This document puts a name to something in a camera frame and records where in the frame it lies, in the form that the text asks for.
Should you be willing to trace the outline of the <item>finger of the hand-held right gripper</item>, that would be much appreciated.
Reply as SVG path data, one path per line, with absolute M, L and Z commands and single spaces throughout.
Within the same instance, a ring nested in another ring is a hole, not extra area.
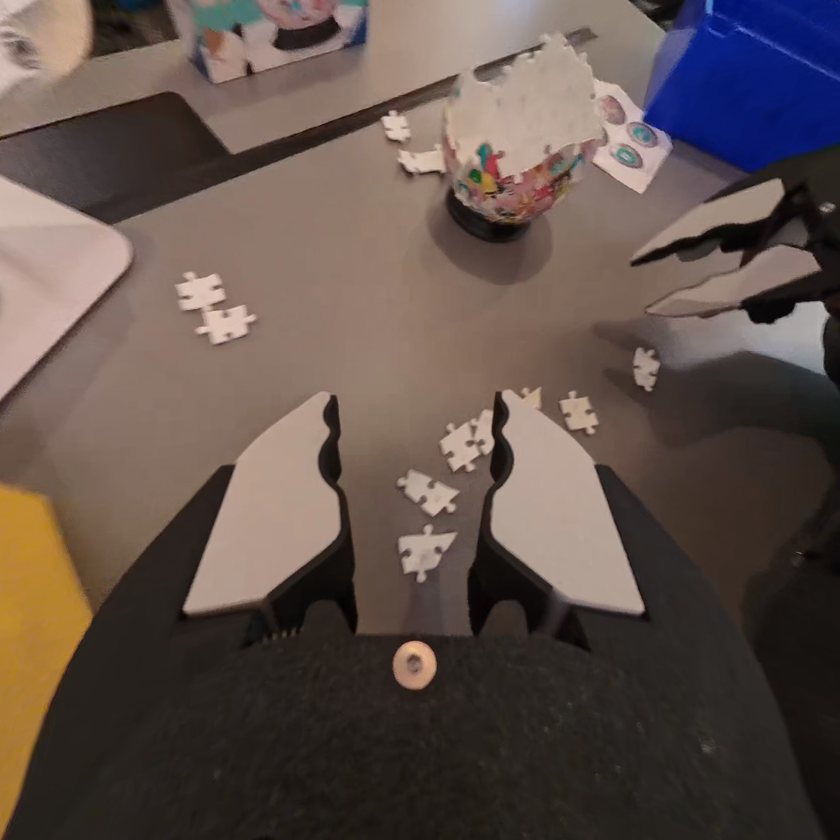
M 740 308 L 748 299 L 814 276 L 820 270 L 809 250 L 774 245 L 745 266 L 676 290 L 649 304 L 645 311 L 647 315 L 669 319 L 713 317 Z
M 638 249 L 630 265 L 642 266 L 671 256 L 691 262 L 716 250 L 746 250 L 770 230 L 780 208 L 803 183 L 802 178 L 785 182 L 777 177 L 698 205 Z

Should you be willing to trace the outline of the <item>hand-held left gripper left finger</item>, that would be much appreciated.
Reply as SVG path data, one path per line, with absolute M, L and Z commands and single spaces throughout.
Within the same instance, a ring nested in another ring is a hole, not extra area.
M 183 603 L 188 617 L 267 609 L 284 634 L 335 602 L 354 632 L 354 546 L 338 398 L 318 392 L 237 458 Z

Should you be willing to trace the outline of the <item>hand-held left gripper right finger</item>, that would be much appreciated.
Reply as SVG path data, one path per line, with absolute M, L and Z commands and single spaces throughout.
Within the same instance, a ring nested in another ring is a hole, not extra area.
M 597 465 L 572 435 L 514 391 L 495 394 L 491 485 L 469 568 L 467 604 L 479 635 L 500 602 L 515 602 L 528 632 L 561 608 L 641 618 L 646 606 Z

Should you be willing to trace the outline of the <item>colourful puzzle ball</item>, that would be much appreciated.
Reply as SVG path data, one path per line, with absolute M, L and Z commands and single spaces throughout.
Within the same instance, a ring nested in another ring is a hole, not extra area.
M 449 187 L 492 222 L 534 221 L 580 182 L 602 143 L 595 78 L 562 34 L 516 57 L 494 80 L 456 80 L 444 107 Z

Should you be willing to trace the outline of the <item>black ball stand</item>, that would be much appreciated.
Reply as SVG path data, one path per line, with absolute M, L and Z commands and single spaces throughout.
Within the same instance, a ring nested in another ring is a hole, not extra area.
M 465 205 L 449 187 L 445 205 L 450 217 L 466 233 L 493 245 L 504 245 L 521 239 L 530 229 L 532 222 L 492 222 L 476 210 Z

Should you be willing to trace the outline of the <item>folded puzzle instruction leaflet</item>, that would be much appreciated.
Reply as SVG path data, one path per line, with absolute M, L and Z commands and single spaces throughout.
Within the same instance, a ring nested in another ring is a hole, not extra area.
M 637 194 L 644 194 L 673 149 L 670 136 L 616 84 L 595 79 L 602 145 L 593 163 Z

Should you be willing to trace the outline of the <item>white joined puzzle piece pair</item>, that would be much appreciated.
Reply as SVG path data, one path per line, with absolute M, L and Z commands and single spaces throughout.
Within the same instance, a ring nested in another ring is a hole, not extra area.
M 443 175 L 447 171 L 443 148 L 440 144 L 436 144 L 432 150 L 422 152 L 399 150 L 396 159 L 404 172 L 409 175 Z

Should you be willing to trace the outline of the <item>teal puzzle box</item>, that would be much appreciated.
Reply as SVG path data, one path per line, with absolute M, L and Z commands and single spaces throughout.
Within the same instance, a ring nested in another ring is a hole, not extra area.
M 167 1 L 185 54 L 221 84 L 362 46 L 367 1 Z

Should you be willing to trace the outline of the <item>blue plastic bin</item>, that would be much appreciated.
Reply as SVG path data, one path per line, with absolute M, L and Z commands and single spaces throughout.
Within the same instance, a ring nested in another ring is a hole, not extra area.
M 837 145 L 839 2 L 684 2 L 644 118 L 746 172 Z

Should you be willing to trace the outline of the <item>person's dark clothing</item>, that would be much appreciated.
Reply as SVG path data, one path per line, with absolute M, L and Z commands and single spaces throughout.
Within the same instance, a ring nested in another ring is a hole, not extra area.
M 770 683 L 825 838 L 839 835 L 838 397 L 815 416 L 834 480 L 744 599 L 748 638 Z

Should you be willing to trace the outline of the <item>yellow plastic bin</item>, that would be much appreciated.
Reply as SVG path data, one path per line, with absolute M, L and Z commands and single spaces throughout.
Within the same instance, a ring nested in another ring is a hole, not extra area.
M 1 828 L 92 611 L 47 497 L 1 487 Z

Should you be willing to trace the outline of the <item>black desk pad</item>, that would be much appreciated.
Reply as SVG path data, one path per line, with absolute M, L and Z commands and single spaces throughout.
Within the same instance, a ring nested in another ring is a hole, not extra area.
M 1 139 L 1 175 L 86 212 L 229 156 L 187 101 L 166 91 Z

